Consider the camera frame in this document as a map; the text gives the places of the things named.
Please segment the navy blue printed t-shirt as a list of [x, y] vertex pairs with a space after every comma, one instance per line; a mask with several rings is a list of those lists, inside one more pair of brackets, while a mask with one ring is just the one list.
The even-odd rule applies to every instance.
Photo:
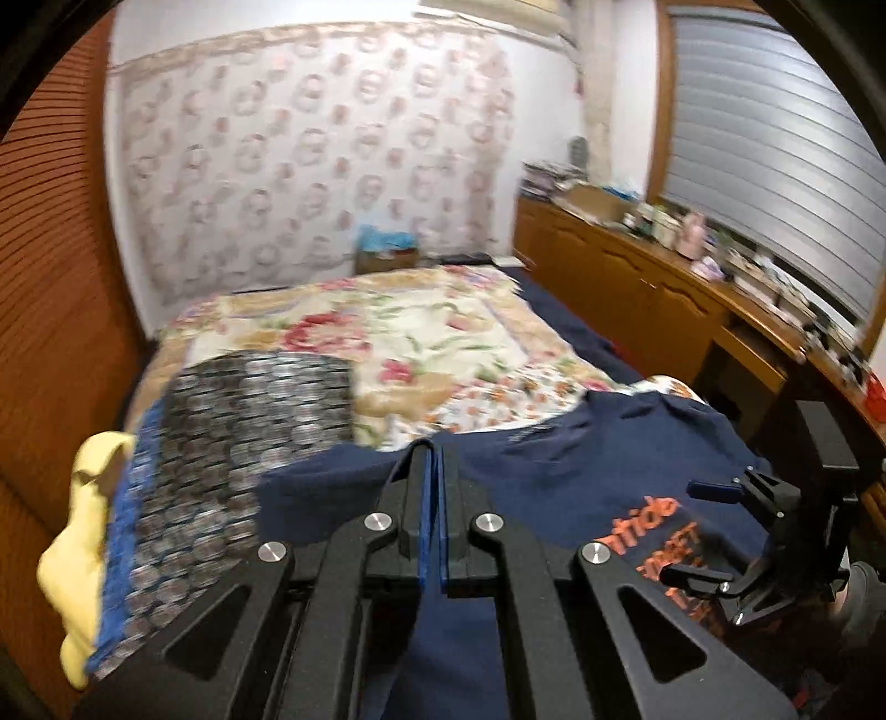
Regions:
[[[432, 444], [506, 522], [566, 551], [601, 543], [612, 567], [637, 574], [622, 599], [658, 684], [700, 669], [700, 648], [665, 621], [664, 609], [705, 629], [717, 620], [709, 604], [665, 588], [661, 568], [688, 561], [731, 572], [764, 544], [748, 512], [686, 492], [694, 481], [730, 483], [766, 468], [722, 414], [679, 396], [590, 393], [569, 413], [527, 428], [443, 432]], [[440, 578], [440, 558], [431, 557], [409, 646], [392, 669], [369, 674], [363, 717], [509, 716], [494, 604], [449, 599]]]

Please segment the black white circle-pattern cloth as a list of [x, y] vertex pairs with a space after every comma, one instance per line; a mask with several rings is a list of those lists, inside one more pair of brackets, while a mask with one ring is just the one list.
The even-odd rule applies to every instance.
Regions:
[[89, 676], [114, 671], [242, 559], [266, 472], [351, 440], [352, 423], [341, 358], [234, 351], [177, 372], [112, 498]]

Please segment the long wooden cabinet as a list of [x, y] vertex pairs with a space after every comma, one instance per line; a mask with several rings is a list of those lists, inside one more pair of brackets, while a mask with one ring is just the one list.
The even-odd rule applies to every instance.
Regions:
[[515, 203], [513, 250], [533, 279], [636, 371], [689, 384], [743, 440], [774, 444], [798, 400], [821, 400], [862, 468], [861, 500], [884, 522], [884, 426], [824, 351], [725, 282], [692, 275], [658, 244], [589, 225], [537, 199]]

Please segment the navy blue blanket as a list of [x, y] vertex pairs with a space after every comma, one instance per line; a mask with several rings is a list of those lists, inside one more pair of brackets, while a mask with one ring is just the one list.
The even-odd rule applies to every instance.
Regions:
[[633, 384], [641, 375], [619, 356], [612, 341], [593, 332], [586, 322], [569, 311], [551, 292], [544, 290], [524, 269], [503, 269], [519, 286], [519, 295], [555, 333], [571, 345], [578, 357], [593, 364], [616, 383]]

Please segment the orange fruit print sheet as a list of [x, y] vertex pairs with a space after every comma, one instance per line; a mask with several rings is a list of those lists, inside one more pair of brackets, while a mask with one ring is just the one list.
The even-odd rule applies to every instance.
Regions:
[[437, 432], [474, 434], [527, 428], [569, 413], [589, 393], [659, 393], [704, 404], [688, 384], [667, 375], [625, 384], [584, 362], [530, 363], [494, 381], [475, 379], [472, 384], [456, 388], [450, 398], [424, 411], [417, 420], [407, 420], [402, 415], [390, 417], [375, 447], [383, 451], [401, 450], [411, 441]]

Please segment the yellow plush toy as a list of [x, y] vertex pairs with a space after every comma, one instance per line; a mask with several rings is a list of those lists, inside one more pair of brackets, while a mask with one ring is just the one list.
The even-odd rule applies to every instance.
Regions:
[[101, 432], [81, 444], [70, 471], [68, 523], [36, 568], [39, 588], [63, 625], [60, 665], [75, 690], [89, 682], [87, 660], [96, 650], [101, 620], [108, 515], [133, 447], [135, 436], [125, 432]]

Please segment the pink kettle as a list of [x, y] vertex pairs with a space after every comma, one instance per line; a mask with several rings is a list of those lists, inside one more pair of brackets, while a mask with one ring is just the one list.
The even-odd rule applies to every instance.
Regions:
[[707, 228], [704, 216], [698, 212], [689, 212], [683, 216], [680, 224], [679, 239], [676, 252], [689, 261], [698, 261], [704, 254]]

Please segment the floral beige quilt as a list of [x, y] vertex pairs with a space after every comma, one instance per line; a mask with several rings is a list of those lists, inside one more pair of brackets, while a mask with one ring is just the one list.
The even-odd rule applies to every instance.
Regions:
[[159, 335], [129, 407], [135, 429], [176, 372], [233, 351], [290, 351], [352, 366], [354, 426], [375, 445], [394, 415], [417, 420], [475, 379], [530, 363], [587, 363], [494, 267], [399, 270], [216, 296]]

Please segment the cardboard box on cabinet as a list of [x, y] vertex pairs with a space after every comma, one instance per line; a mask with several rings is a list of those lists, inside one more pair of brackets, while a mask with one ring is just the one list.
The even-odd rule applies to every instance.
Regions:
[[633, 202], [587, 183], [575, 183], [554, 198], [554, 204], [591, 225], [620, 224]]

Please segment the stack of folded papers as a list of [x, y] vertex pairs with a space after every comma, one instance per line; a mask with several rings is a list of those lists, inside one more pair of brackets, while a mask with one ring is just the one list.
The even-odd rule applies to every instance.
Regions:
[[551, 203], [554, 197], [560, 197], [578, 184], [586, 184], [587, 178], [587, 172], [575, 165], [548, 161], [524, 162], [519, 195]]

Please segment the brown louvered wardrobe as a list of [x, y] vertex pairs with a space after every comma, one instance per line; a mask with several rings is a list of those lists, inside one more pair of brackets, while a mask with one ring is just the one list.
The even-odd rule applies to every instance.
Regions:
[[2, 712], [68, 717], [63, 630], [36, 582], [70, 465], [122, 419], [146, 342], [104, 177], [111, 13], [60, 57], [2, 139]]

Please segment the brown box with blue cloth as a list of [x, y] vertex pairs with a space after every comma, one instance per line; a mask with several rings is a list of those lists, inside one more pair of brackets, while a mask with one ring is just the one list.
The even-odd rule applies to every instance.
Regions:
[[383, 231], [373, 225], [360, 227], [354, 252], [354, 271], [357, 275], [413, 269], [419, 260], [419, 244], [413, 234]]

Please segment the pink circle-pattern curtain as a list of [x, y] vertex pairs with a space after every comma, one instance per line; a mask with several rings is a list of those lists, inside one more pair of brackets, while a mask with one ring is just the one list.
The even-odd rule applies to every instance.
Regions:
[[493, 33], [272, 27], [111, 73], [135, 241], [164, 309], [346, 275], [365, 228], [433, 255], [493, 244], [515, 102]]

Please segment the beige side curtain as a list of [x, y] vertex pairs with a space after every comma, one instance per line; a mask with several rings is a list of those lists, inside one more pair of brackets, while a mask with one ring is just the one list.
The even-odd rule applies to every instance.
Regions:
[[587, 174], [595, 184], [611, 180], [611, 110], [614, 87], [614, 3], [576, 0], [572, 30], [583, 96], [584, 138], [589, 146]]

